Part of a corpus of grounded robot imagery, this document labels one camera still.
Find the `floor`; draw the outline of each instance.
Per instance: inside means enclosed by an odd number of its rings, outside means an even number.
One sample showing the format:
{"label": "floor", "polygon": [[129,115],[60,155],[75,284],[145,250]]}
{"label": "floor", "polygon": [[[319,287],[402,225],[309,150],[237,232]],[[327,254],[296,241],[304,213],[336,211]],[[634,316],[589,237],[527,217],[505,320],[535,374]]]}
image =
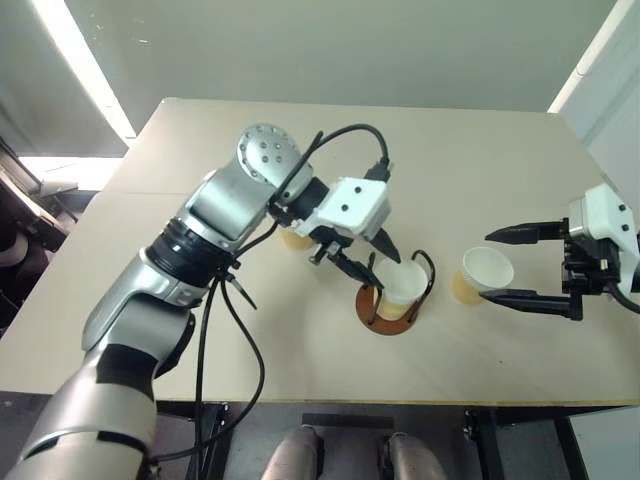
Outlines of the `floor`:
{"label": "floor", "polygon": [[[15,462],[46,400],[0,392],[0,478]],[[378,443],[394,431],[420,438],[438,456],[450,480],[482,480],[475,444],[463,434],[462,407],[311,403],[257,405],[234,432],[223,479],[259,479],[278,443],[302,423],[314,425],[324,439],[321,480],[377,480]],[[183,448],[192,435],[190,422],[159,416],[155,450]],[[498,442],[507,480],[569,480],[552,422],[502,428]],[[186,460],[164,464],[162,478],[184,478],[187,465]]]}

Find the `white paper cup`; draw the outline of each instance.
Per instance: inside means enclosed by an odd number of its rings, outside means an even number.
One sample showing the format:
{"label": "white paper cup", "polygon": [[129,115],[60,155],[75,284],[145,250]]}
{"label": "white paper cup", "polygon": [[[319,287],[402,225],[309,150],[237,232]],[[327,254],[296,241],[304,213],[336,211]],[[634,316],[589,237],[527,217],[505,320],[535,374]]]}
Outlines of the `white paper cup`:
{"label": "white paper cup", "polygon": [[502,252],[475,247],[462,257],[462,268],[453,279],[453,294],[462,303],[475,305],[484,300],[478,292],[506,288],[513,276],[513,265]]}
{"label": "white paper cup", "polygon": [[[389,258],[382,259],[373,273],[384,285],[378,315],[385,320],[399,320],[424,293],[429,283],[427,272],[415,261],[403,259],[396,263]],[[374,291],[373,302],[377,300]]]}

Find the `wooden table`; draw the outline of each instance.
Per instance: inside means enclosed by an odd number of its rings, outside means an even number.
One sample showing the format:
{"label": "wooden table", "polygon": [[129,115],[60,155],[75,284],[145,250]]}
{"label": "wooden table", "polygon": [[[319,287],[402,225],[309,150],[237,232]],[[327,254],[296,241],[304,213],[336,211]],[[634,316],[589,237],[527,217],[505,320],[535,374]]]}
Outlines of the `wooden table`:
{"label": "wooden table", "polygon": [[[0,389],[60,386],[81,362],[82,326],[102,293],[201,178],[229,162],[239,134],[255,122],[283,127],[301,149],[320,129],[378,127],[395,164],[386,229],[402,254],[429,252],[438,274],[416,325],[383,337],[359,322],[359,285],[333,265],[311,265],[308,253],[289,250],[278,236],[247,254],[238,278],[259,310],[232,298],[265,358],[263,401],[640,401],[640,319],[606,297],[585,298],[584,321],[572,322],[487,302],[468,307],[451,294],[463,252],[484,244],[485,234],[560,219],[571,199],[603,181],[559,117],[181,99],[158,107],[0,341]],[[375,141],[355,133],[311,163],[328,182],[362,176],[378,157]],[[498,248],[515,266],[514,288],[560,294],[561,242]],[[370,250],[349,251],[366,261]],[[248,399],[256,361],[220,299],[208,339],[205,399]],[[158,398],[193,398],[196,343],[155,383]]]}

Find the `black cable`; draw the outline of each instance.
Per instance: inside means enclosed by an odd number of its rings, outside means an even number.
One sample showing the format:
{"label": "black cable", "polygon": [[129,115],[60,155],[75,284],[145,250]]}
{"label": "black cable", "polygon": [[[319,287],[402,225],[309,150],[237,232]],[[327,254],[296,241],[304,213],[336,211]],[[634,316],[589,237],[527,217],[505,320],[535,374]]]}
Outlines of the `black cable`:
{"label": "black cable", "polygon": [[284,180],[280,184],[280,187],[278,187],[275,193],[271,195],[271,202],[275,202],[280,198],[280,195],[282,195],[282,192],[284,192],[285,188],[287,188],[287,186],[289,185],[289,182],[293,180],[293,177],[295,177],[298,174],[298,172],[302,169],[302,167],[304,167],[304,164],[307,163],[307,160],[309,160],[309,157],[311,156],[311,154],[315,152],[318,148],[320,148],[322,135],[323,135],[322,130],[316,133],[316,136],[311,141],[311,144],[307,148],[307,151],[302,154],[302,156],[298,159],[298,163],[295,164],[293,169],[284,178]]}
{"label": "black cable", "polygon": [[634,313],[640,314],[640,305],[629,300],[624,293],[620,291],[620,287],[615,282],[609,282],[607,284],[609,293],[616,299],[616,301],[624,308],[631,310]]}
{"label": "black cable", "polygon": [[[234,258],[239,258],[241,255],[244,255],[246,252],[248,252],[249,250],[251,250],[252,248],[254,248],[255,246],[259,245],[260,243],[264,242],[267,238],[269,238],[271,235],[273,235],[273,233],[276,231],[276,229],[278,228],[278,222],[274,222],[273,225],[271,225],[271,227],[269,227],[269,229],[264,232],[262,235],[260,235],[259,237],[256,237],[254,240],[252,240],[251,242],[247,243],[245,246],[243,246],[242,248],[240,248]],[[158,461],[169,461],[169,460],[174,460],[177,458],[182,458],[182,457],[186,457],[189,455],[193,455],[193,454],[197,454],[197,458],[196,458],[196,478],[199,478],[200,475],[200,471],[201,471],[201,466],[202,466],[202,458],[201,458],[201,454],[202,454],[202,450],[205,448],[205,445],[202,444],[202,384],[203,384],[203,379],[204,379],[204,352],[206,349],[206,337],[207,337],[207,329],[208,329],[208,323],[209,323],[209,315],[211,312],[211,304],[213,303],[213,297],[216,291],[216,287],[218,286],[219,280],[218,278],[216,278],[212,285],[211,288],[209,290],[209,294],[207,296],[207,300],[205,302],[205,306],[204,306],[204,310],[202,313],[202,320],[200,323],[200,341],[198,344],[198,360],[197,360],[197,369],[196,369],[196,398],[195,398],[195,405],[194,405],[194,424],[195,424],[195,442],[194,442],[194,447],[192,449],[190,449],[190,451],[192,450],[192,453],[185,453],[187,452],[187,450],[182,450],[181,452],[176,452],[176,454],[183,454],[180,457],[169,457],[170,455],[173,454],[163,454],[163,455],[159,455],[154,457],[154,461],[158,462]]]}
{"label": "black cable", "polygon": [[241,255],[247,253],[249,250],[251,250],[253,247],[258,245],[259,243],[265,241],[267,238],[269,238],[271,235],[273,235],[273,232],[275,232],[277,228],[278,228],[278,222],[277,221],[273,222],[273,225],[271,225],[269,227],[269,230],[267,230],[262,235],[260,235],[259,237],[255,238],[254,240],[251,240],[244,247],[238,249],[238,251],[236,252],[234,257],[235,258],[239,258]]}
{"label": "black cable", "polygon": [[66,213],[67,215],[69,215],[71,217],[71,220],[73,220],[74,223],[78,223],[78,217],[75,215],[75,213],[73,213],[69,209],[69,207],[67,207],[64,203],[62,203],[62,200],[60,200],[55,195],[53,195],[51,198],[53,198],[53,201],[58,204],[58,206],[62,209],[62,211],[64,213]]}
{"label": "black cable", "polygon": [[208,447],[210,445],[213,445],[220,438],[224,437],[225,435],[228,435],[244,419],[244,417],[247,416],[247,414],[251,411],[253,406],[258,401],[258,398],[260,397],[260,394],[262,393],[262,387],[264,386],[264,378],[265,378],[264,360],[262,359],[262,355],[260,353],[260,350],[258,349],[258,346],[256,345],[255,341],[253,340],[253,337],[251,336],[251,334],[249,333],[247,328],[244,326],[244,323],[242,323],[242,320],[238,316],[238,313],[236,312],[233,304],[231,303],[231,300],[229,299],[229,294],[227,293],[226,283],[227,282],[222,282],[221,285],[220,285],[220,289],[222,291],[222,297],[224,298],[224,302],[227,305],[227,308],[229,309],[229,312],[231,313],[231,316],[233,317],[233,319],[235,320],[236,324],[238,325],[238,327],[240,328],[240,330],[244,334],[245,338],[247,339],[247,342],[249,342],[249,345],[251,346],[251,349],[253,350],[253,353],[256,356],[256,360],[258,361],[258,368],[260,370],[260,377],[258,379],[258,386],[256,388],[256,391],[253,394],[253,396],[251,397],[251,400],[249,400],[249,403],[247,403],[245,408],[242,410],[242,412],[240,412],[240,414],[236,418],[234,418],[233,421],[231,421],[231,423],[229,423],[227,428],[225,428],[224,430],[221,430],[220,432],[218,432],[215,435],[211,436],[207,440],[203,441],[199,447],[198,446],[194,446],[194,447],[191,447],[191,448],[188,448],[186,450],[179,451],[179,452],[167,453],[167,454],[163,454],[163,455],[156,455],[155,457],[153,457],[151,459],[152,462],[168,462],[168,461],[171,461],[171,460],[177,460],[179,458],[188,457],[188,456],[191,456],[194,453],[196,453],[198,450],[202,450],[202,449],[204,449],[204,448],[206,448],[206,447]]}
{"label": "black cable", "polygon": [[[209,327],[209,315],[211,313],[211,304],[213,303],[213,297],[216,293],[216,288],[220,281],[216,278],[211,284],[207,300],[204,304],[204,311],[202,312],[202,320],[200,322],[200,341],[198,343],[198,365],[196,368],[196,400],[194,405],[193,423],[195,428],[195,446],[199,446],[202,443],[202,380],[204,377],[204,353],[207,343],[207,330]],[[202,470],[202,449],[198,449],[196,455],[196,468],[195,478],[200,479],[200,472]]]}
{"label": "black cable", "polygon": [[387,142],[382,136],[382,133],[380,133],[380,130],[366,123],[355,123],[353,125],[340,128],[339,130],[336,130],[335,132],[330,133],[320,141],[319,145],[314,149],[314,151],[319,149],[323,145],[329,143],[334,138],[339,137],[340,135],[344,135],[345,133],[354,132],[356,130],[365,130],[376,137],[376,139],[378,140],[378,143],[380,144],[380,150],[382,151],[382,158],[380,159],[380,162],[382,162],[382,164],[388,167],[389,166],[389,149],[387,148]]}

